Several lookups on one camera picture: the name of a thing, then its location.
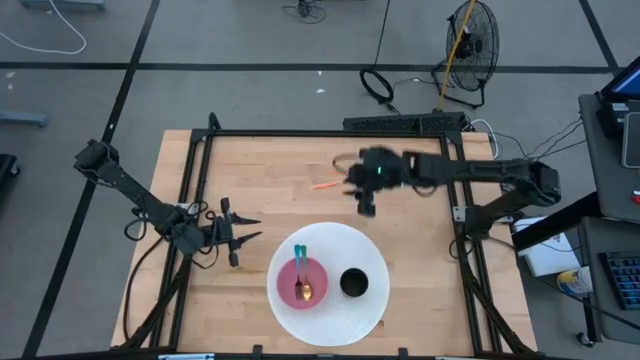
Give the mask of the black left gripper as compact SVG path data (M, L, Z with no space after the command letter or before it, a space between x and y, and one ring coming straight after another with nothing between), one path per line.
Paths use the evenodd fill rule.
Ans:
M262 234L261 231L250 233L247 235L234 238L232 226L259 224L260 220L244 218L231 211L230 200L224 197L220 200L221 214L217 215L214 211L209 212L209 218L213 222L215 229L213 230L213 239L216 245L227 244L229 249L229 263L231 267L239 266L239 258L236 250L239 246L249 240Z

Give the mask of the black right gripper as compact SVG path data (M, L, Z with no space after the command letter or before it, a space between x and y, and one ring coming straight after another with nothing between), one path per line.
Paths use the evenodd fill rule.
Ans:
M360 163L350 166L344 173L344 182L354 185L355 188L344 191L343 194L357 200L359 215L374 217L374 193L403 184L404 161L392 150L381 146L360 149L359 159Z

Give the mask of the pink round bowl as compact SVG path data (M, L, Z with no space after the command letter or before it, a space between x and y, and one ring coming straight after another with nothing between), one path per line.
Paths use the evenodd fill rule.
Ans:
M280 299L294 309L309 309L316 306L324 298L328 288L328 276L324 267L315 259L308 259L307 280L312 287L309 301L297 299L295 283L297 281L295 259L291 258L281 267L277 277L277 290Z

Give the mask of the gold spoon green handle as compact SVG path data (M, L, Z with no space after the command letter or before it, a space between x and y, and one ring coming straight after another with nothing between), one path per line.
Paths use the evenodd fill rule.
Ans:
M308 279L308 257L307 257L307 246L301 245L301 261L302 261L302 271L303 271L303 284L302 284L302 297L304 301L310 301L313 296L313 288Z

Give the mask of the black cup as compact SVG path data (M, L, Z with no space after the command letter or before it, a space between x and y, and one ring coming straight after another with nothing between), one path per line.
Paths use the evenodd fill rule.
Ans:
M340 288L349 297L357 298L364 295L368 287L368 276L359 268L349 268L340 277Z

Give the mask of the black perforated box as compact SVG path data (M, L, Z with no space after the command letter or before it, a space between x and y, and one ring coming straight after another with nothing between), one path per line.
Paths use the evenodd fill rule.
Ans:
M463 112L353 117L343 120L345 131L407 132L416 134L461 131L467 126Z

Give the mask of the large white round plate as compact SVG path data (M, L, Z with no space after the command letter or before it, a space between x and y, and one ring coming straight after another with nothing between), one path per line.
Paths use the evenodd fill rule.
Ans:
M294 245L307 246L307 257L318 261L328 276L327 292L309 309L294 309L279 297L281 267L295 259ZM363 270L369 279L366 293L353 298L340 288L349 268ZM271 310L293 337L313 346L346 346L367 336L382 319L390 297L389 270L380 250L364 233L335 222L307 225L289 235L275 251L267 272L266 289Z

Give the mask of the black floor fan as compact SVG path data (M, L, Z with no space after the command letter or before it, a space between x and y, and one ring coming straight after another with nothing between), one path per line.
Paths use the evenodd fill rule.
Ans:
M447 18L447 23L445 58L431 70L439 106L449 100L477 109L485 104L485 88L499 58L497 20L481 0L466 0ZM474 104L447 95L449 88L480 92L480 102Z

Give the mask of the white box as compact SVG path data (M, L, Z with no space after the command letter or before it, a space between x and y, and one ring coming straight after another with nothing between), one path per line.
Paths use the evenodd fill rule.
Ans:
M543 277L581 267L576 257L577 247L570 244L565 233L556 234L540 244L518 252L534 277Z

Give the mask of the black desk device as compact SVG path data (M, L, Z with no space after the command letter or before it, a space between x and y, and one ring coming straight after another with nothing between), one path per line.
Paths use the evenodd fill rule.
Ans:
M623 135L624 119L630 112L629 100L622 97L613 99L597 94L600 108L596 111L598 122L604 135L610 139L618 139Z

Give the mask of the grey tablet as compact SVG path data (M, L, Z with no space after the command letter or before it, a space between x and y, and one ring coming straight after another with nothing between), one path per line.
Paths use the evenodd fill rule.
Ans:
M631 112L624 120L621 163L640 169L640 112Z

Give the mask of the grey equipment base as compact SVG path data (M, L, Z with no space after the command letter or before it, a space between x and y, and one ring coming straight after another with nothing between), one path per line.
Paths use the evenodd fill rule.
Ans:
M106 9L104 0L17 0L24 8L38 7L52 10L56 7L61 9L95 9L104 11Z

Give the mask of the black keyboard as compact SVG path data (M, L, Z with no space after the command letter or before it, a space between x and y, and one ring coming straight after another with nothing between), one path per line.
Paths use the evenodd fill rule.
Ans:
M622 310L640 310L640 251L601 252L598 258Z

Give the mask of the monitor with blue screen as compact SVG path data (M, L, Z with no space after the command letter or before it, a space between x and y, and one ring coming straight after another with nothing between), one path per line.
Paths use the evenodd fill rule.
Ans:
M618 74L601 91L609 101L640 100L640 67L626 69Z

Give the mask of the black metal table frame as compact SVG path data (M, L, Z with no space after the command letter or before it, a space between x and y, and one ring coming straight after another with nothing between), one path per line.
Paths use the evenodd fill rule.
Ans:
M436 138L384 133L373 136L338 130L222 130L211 147L197 132L168 130L140 158L122 152L122 166L138 175L158 198L189 202L201 194L211 208L228 197L242 216L260 220L239 228L261 231L231 267L225 250L193 269L179 332L173 333L174 309L168 308L148 338L149 345L182 352L248 354L260 346L265 355L313 357L470 356L476 350L506 350L485 312L469 315L458 262L450 254L454 236L449 191L430 198L410 189L379 194L377 214L362 217L340 186L313 190L336 181L332 159L372 145L436 153ZM332 221L365 233L380 249L390 271L391 297L375 329L359 342L317 347L290 335L274 317L267 299L270 259L299 228Z

